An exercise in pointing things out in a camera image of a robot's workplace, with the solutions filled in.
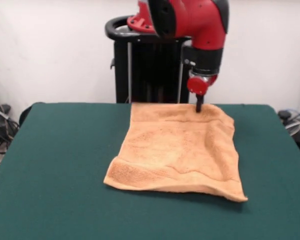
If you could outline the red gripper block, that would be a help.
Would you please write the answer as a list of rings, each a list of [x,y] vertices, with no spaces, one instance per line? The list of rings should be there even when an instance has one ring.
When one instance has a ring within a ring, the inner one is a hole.
[[[187,88],[190,93],[196,94],[196,108],[195,111],[200,113],[204,103],[204,95],[207,93],[210,86],[217,80],[218,75],[210,76],[190,76],[187,81]]]

